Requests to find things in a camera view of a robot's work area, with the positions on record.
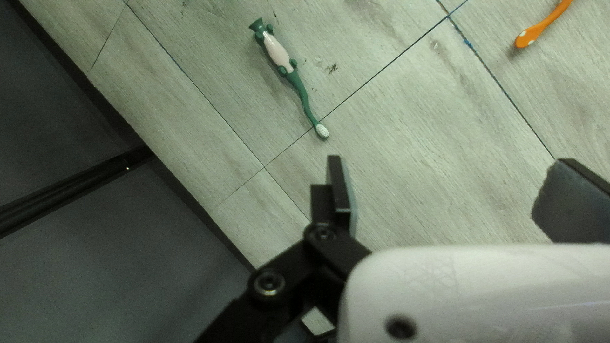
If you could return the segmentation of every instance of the gray surface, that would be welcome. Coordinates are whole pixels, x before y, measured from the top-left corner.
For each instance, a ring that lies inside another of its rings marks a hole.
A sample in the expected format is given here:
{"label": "gray surface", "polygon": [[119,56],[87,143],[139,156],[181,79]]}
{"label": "gray surface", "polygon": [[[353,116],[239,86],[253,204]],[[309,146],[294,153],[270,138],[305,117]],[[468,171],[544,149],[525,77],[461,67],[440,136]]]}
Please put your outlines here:
{"label": "gray surface", "polygon": [[11,343],[191,342],[248,277],[148,165],[0,240],[0,261]]}
{"label": "gray surface", "polygon": [[0,1],[0,206],[141,145],[119,135]]}

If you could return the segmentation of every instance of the orange toothbrush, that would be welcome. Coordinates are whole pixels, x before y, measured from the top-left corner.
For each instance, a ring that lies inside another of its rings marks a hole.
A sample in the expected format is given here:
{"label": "orange toothbrush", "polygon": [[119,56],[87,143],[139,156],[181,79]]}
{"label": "orange toothbrush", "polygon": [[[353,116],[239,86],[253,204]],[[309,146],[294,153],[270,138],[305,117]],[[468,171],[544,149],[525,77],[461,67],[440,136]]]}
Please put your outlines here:
{"label": "orange toothbrush", "polygon": [[515,46],[518,48],[525,48],[526,46],[534,43],[538,36],[547,28],[555,19],[564,13],[565,9],[568,8],[572,0],[562,0],[557,7],[546,17],[543,21],[537,23],[532,27],[528,27],[523,30],[515,39]]}

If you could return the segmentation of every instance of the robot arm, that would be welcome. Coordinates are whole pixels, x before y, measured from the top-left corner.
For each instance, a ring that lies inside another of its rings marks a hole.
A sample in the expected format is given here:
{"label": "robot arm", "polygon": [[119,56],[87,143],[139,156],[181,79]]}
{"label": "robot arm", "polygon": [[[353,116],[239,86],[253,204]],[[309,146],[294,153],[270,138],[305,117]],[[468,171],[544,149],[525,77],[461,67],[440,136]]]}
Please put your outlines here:
{"label": "robot arm", "polygon": [[350,235],[338,156],[328,157],[328,172],[328,184],[312,185],[303,239],[254,272],[198,343],[272,343],[314,306],[339,343],[610,342],[609,245],[371,254]]}

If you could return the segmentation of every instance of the black metal bracket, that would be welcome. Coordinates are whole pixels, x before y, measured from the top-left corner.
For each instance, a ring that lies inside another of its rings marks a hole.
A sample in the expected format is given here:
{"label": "black metal bracket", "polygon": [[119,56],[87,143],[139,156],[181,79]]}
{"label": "black metal bracket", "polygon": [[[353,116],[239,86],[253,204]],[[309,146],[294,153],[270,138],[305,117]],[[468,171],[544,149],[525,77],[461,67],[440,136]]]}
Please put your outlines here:
{"label": "black metal bracket", "polygon": [[348,275],[370,253],[350,236],[352,207],[341,158],[328,156],[327,184],[311,186],[303,240],[254,272],[248,289],[196,343],[271,343],[314,306],[337,324]]}

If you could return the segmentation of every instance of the green toothbrush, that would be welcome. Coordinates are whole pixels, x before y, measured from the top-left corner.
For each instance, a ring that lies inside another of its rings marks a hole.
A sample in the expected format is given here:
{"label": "green toothbrush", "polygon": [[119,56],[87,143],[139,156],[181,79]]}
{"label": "green toothbrush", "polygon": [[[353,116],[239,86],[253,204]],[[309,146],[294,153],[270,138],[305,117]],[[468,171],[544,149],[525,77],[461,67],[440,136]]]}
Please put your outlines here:
{"label": "green toothbrush", "polygon": [[296,89],[297,93],[299,94],[299,98],[301,98],[303,110],[305,111],[309,121],[311,121],[311,125],[314,126],[315,132],[320,138],[328,138],[328,129],[326,129],[324,125],[320,124],[320,122],[311,113],[307,90],[305,90],[305,86],[303,85],[299,74],[296,72],[296,60],[291,59],[288,56],[286,49],[284,49],[284,47],[273,36],[273,26],[271,24],[265,26],[263,24],[263,18],[258,18],[252,23],[252,25],[250,25],[249,28],[254,31],[254,38],[256,39],[257,43],[266,50],[269,58],[271,58],[273,63],[278,66],[279,73],[285,77]]}

